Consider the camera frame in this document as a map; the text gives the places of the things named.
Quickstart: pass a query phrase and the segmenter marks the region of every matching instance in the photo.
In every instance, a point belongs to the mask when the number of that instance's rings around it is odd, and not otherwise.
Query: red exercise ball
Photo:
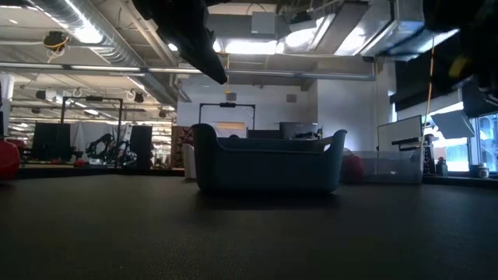
[[[0,140],[0,180],[16,178],[21,165],[21,158],[17,146]]]
[[[361,158],[354,155],[342,158],[342,181],[344,183],[361,183],[365,176],[365,170]]]

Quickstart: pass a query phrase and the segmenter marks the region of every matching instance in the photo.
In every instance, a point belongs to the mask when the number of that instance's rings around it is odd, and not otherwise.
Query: vent
[[[228,93],[226,94],[226,101],[237,101],[237,94],[236,93]]]
[[[287,94],[287,103],[297,103],[297,95]]]

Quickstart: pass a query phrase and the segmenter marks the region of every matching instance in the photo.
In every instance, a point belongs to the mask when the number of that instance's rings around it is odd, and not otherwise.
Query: black mat
[[[0,279],[497,279],[498,192],[224,197],[164,177],[0,188]]]

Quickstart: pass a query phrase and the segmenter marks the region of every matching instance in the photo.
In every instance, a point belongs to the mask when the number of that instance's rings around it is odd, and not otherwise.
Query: clear plastic bin
[[[421,184],[422,151],[354,152],[361,158],[363,183]]]

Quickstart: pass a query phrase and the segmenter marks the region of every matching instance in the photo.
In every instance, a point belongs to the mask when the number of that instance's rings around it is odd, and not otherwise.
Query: black table surface
[[[0,187],[0,279],[498,279],[498,191],[213,197],[177,177]]]

